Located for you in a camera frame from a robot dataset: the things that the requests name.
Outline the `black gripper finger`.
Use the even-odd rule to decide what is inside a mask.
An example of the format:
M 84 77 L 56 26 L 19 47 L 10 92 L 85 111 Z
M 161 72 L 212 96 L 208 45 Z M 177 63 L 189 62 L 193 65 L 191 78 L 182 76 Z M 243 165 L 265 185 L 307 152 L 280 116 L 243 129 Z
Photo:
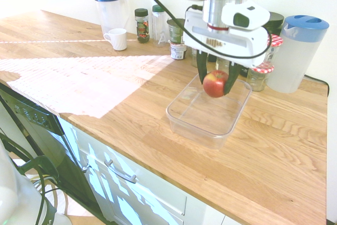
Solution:
M 208 54 L 206 52 L 197 51 L 196 63 L 201 84 L 203 84 L 204 78 L 207 75 L 207 57 Z
M 241 70 L 241 65 L 230 62 L 229 63 L 229 77 L 224 85 L 223 94 L 229 94 L 232 86 L 234 85 L 236 79 L 238 78 Z

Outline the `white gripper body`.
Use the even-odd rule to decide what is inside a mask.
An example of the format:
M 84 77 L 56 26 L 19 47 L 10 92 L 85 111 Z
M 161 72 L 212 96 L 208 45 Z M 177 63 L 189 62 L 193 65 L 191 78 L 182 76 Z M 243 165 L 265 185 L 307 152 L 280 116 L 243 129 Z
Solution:
M 187 11 L 184 43 L 194 49 L 245 67 L 260 65 L 265 59 L 269 36 L 263 27 L 248 31 L 230 27 L 225 32 L 210 31 L 201 12 Z

